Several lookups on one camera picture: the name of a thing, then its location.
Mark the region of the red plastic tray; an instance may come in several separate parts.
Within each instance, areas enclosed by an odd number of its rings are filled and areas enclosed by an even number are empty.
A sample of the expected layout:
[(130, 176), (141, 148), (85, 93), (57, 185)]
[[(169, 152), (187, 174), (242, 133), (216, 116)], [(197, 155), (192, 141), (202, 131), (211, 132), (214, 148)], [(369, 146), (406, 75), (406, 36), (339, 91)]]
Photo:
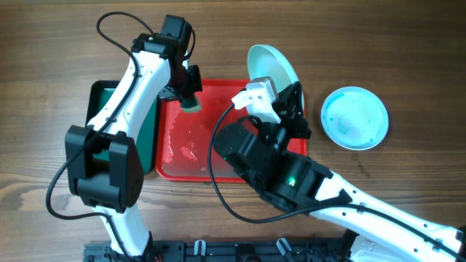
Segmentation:
[[(208, 146), (215, 125), (232, 98), (249, 83), (248, 79), (203, 79), (203, 91), (196, 92), (202, 109), (195, 113), (181, 110), (179, 102), (162, 102), (157, 140), (156, 170), (167, 180), (211, 182), (208, 172)], [(221, 129), (247, 116), (246, 108), (232, 109), (221, 122)], [(307, 142), (291, 138), (288, 151), (307, 155)], [(245, 183), (229, 163), (212, 147), (211, 164), (216, 183)]]

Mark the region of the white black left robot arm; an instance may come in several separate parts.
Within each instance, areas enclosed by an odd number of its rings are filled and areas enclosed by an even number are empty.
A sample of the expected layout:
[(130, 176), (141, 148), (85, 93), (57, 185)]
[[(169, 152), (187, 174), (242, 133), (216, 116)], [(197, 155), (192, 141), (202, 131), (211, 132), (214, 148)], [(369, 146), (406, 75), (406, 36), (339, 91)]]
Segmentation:
[(85, 127), (73, 125), (66, 133), (63, 169), (70, 191), (102, 218), (121, 261), (142, 261), (151, 248), (137, 205), (144, 172), (136, 143), (146, 115), (157, 98), (178, 101), (186, 113), (201, 109), (199, 69), (188, 64), (194, 45), (194, 33), (141, 34), (104, 107)]

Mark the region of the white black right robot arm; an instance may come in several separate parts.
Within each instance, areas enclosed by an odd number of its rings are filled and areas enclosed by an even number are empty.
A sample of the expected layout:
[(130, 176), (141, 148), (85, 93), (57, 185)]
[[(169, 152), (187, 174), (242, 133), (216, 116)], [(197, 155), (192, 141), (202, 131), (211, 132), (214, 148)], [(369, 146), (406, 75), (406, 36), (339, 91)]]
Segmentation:
[(232, 100), (246, 109), (246, 119), (218, 122), (208, 151), (221, 156), (259, 195), (286, 219), (310, 215), (343, 226), (356, 235), (353, 260), (463, 261), (465, 234), (459, 229), (419, 219), (359, 190), (340, 174), (288, 150), (293, 138), (308, 138), (302, 86), (282, 92), (271, 79), (255, 79)]

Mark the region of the white plate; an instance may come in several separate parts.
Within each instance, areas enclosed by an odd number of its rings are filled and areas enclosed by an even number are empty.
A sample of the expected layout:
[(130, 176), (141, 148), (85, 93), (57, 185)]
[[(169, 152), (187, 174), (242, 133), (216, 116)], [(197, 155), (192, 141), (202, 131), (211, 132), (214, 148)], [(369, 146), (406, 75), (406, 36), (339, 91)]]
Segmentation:
[(293, 66), (281, 51), (272, 45), (256, 44), (248, 51), (248, 74), (250, 81), (270, 76), (279, 93), (287, 86), (298, 82), (299, 78)]
[(382, 100), (362, 87), (333, 91), (323, 102), (320, 121), (335, 144), (352, 151), (378, 146), (389, 130), (389, 115)]

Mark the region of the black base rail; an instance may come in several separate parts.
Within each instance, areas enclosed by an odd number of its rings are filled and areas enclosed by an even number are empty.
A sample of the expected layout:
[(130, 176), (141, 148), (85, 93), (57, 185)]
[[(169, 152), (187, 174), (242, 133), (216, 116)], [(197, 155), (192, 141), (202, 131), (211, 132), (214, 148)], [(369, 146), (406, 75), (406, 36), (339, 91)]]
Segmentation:
[(251, 242), (154, 241), (134, 261), (349, 261), (355, 236)]

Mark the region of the black water tray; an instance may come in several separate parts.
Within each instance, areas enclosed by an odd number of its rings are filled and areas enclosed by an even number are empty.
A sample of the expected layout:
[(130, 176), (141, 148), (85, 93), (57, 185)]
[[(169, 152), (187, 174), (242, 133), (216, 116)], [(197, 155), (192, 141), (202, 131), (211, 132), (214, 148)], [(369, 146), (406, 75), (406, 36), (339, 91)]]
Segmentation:
[[(92, 84), (87, 107), (86, 125), (103, 109), (113, 95), (118, 83), (119, 81), (116, 80), (100, 80)], [(136, 142), (136, 148), (145, 175), (154, 169), (160, 107), (161, 101), (159, 98), (156, 98), (143, 121)]]

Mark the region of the green yellow sponge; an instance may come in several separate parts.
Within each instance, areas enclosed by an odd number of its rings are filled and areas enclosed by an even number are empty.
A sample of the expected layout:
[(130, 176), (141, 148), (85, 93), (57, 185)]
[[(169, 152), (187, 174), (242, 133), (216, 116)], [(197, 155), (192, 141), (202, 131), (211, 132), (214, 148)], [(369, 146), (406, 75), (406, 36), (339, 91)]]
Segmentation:
[(197, 96), (184, 99), (180, 103), (181, 110), (186, 113), (195, 113), (202, 109), (200, 100)]

